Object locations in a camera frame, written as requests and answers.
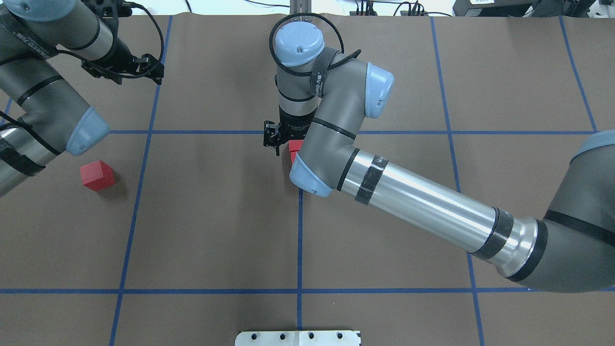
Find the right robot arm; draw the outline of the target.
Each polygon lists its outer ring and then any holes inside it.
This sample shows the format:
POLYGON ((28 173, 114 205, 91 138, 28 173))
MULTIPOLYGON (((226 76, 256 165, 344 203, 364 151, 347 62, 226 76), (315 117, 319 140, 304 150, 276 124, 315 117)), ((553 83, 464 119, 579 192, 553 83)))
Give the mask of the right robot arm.
POLYGON ((329 74, 295 184, 554 293, 614 284, 614 132, 597 132, 560 18, 345 17, 385 69, 329 74))

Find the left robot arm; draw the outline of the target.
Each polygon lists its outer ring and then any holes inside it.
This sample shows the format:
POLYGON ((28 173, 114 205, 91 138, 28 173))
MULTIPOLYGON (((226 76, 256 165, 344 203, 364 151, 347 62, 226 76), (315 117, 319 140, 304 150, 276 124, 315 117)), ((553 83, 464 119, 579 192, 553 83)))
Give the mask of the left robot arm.
POLYGON ((162 57, 134 56, 117 34, 119 18, 133 9, 127 0, 3 0, 1 89, 24 110, 2 112, 1 195, 4 196, 64 152, 80 156, 110 133, 110 126, 49 59, 77 58, 93 77, 121 85, 147 77, 162 83, 162 57))

